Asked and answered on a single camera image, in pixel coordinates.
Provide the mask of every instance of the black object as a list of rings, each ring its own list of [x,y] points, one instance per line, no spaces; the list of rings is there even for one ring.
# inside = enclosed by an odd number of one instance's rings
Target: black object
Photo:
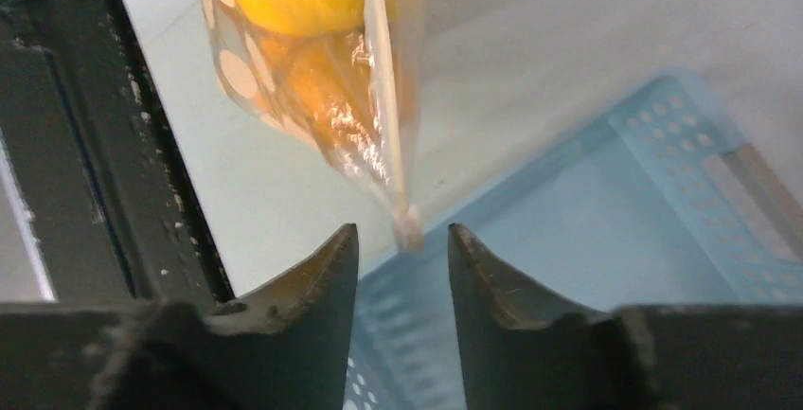
[[[469,410],[803,408],[803,309],[593,312],[453,225],[449,269]]]
[[[344,226],[204,320],[187,303],[0,306],[0,408],[340,409],[358,256]]]
[[[0,96],[62,303],[233,296],[121,0],[0,0]]]

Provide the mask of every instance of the table surface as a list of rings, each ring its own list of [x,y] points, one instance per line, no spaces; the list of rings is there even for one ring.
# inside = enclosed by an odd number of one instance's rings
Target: table surface
[[[364,262],[386,253],[386,214],[221,93],[197,0],[125,1],[236,293],[305,258],[341,223],[358,223]],[[432,0],[413,200],[435,220],[676,65],[703,76],[803,201],[801,4]]]

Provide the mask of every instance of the blue basket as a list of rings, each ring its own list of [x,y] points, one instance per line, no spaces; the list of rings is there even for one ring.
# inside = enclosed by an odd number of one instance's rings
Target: blue basket
[[[669,70],[360,281],[344,409],[464,409],[447,226],[579,303],[803,303],[803,266],[721,159],[747,142]]]

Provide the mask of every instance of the bag of fruit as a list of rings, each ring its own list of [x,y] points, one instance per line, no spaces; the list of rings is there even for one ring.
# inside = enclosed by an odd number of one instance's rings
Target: bag of fruit
[[[426,0],[202,0],[218,80],[241,108],[318,150],[420,245],[410,205]]]

